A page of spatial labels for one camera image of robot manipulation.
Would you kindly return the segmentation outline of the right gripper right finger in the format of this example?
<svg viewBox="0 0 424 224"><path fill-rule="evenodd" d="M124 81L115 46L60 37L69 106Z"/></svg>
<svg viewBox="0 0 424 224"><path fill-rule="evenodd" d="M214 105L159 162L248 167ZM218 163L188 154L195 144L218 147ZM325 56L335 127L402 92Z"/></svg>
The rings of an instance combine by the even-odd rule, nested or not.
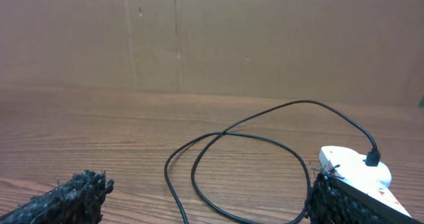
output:
<svg viewBox="0 0 424 224"><path fill-rule="evenodd" d="M305 218L313 224L423 224L342 182L335 168L313 171L305 202Z"/></svg>

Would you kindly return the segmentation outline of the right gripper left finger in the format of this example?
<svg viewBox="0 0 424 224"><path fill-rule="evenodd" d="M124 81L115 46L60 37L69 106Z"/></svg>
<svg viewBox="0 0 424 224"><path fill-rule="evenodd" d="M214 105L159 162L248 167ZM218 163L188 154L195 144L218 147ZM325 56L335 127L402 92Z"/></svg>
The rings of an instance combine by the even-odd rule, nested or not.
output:
<svg viewBox="0 0 424 224"><path fill-rule="evenodd" d="M41 196L1 216L1 224L98 224L101 208L113 191L105 172L85 170Z"/></svg>

